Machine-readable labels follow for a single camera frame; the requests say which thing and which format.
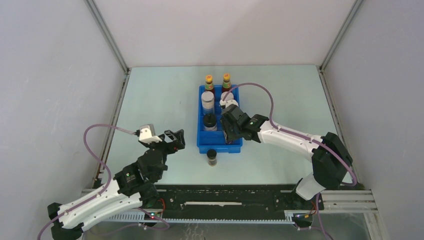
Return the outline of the white spice jar black lid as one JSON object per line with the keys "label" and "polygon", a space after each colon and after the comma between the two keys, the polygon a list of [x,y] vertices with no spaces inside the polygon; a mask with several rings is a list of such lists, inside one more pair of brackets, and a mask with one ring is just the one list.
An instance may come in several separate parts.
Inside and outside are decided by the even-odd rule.
{"label": "white spice jar black lid", "polygon": [[216,131],[217,130],[217,118],[214,114],[205,114],[202,118],[203,130],[204,131]]}

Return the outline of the clear jar silver lid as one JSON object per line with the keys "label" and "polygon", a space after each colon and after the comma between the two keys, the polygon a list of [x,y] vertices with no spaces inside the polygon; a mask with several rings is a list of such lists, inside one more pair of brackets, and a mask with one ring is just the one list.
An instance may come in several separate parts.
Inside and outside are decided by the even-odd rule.
{"label": "clear jar silver lid", "polygon": [[215,95],[211,91],[204,91],[201,94],[202,112],[204,115],[215,113]]}
{"label": "clear jar silver lid", "polygon": [[232,92],[225,91],[225,92],[222,92],[221,93],[220,99],[221,100],[224,100],[224,101],[233,100],[234,99],[234,95],[233,95]]}

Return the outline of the small pepper jar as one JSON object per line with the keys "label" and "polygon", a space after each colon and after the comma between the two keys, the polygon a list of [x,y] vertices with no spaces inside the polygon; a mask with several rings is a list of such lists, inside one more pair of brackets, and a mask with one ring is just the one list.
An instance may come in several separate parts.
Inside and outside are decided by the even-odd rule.
{"label": "small pepper jar", "polygon": [[213,167],[217,164],[217,152],[215,149],[209,149],[206,152],[206,156],[208,159],[208,164]]}

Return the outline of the red sauce bottle yellow cap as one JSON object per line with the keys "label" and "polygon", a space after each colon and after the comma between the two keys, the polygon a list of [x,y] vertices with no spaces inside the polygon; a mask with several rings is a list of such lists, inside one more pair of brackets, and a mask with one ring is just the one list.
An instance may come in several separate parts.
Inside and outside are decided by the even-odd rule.
{"label": "red sauce bottle yellow cap", "polygon": [[221,91],[223,93],[224,92],[228,92],[231,88],[232,88],[231,75],[229,73],[224,73],[223,74],[223,81],[222,81]]}

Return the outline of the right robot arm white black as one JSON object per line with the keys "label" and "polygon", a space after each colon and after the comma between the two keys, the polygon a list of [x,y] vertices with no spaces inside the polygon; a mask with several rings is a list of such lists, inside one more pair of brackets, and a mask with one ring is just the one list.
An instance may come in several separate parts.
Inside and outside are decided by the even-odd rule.
{"label": "right robot arm white black", "polygon": [[[300,154],[311,163],[312,173],[297,183],[290,196],[291,204],[297,209],[304,209],[324,190],[339,190],[346,185],[353,187],[358,182],[351,169],[353,159],[335,133],[306,134],[275,124],[260,114],[249,117],[234,104],[223,110],[220,123],[227,143],[244,139],[271,144]],[[344,182],[346,175],[351,176],[349,184]]]}

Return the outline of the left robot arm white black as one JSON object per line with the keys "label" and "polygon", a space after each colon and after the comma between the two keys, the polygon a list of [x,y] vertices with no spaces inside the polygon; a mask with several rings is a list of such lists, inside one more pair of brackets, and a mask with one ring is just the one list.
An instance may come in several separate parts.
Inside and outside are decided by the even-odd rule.
{"label": "left robot arm white black", "polygon": [[160,195],[155,184],[168,170],[168,155],[185,148],[184,130],[166,130],[157,135],[154,126],[146,124],[136,131],[124,132],[137,136],[147,150],[116,174],[101,162],[108,174],[105,184],[70,203],[51,203],[47,207],[47,226],[53,239],[78,240],[85,231],[116,214],[156,206]]}

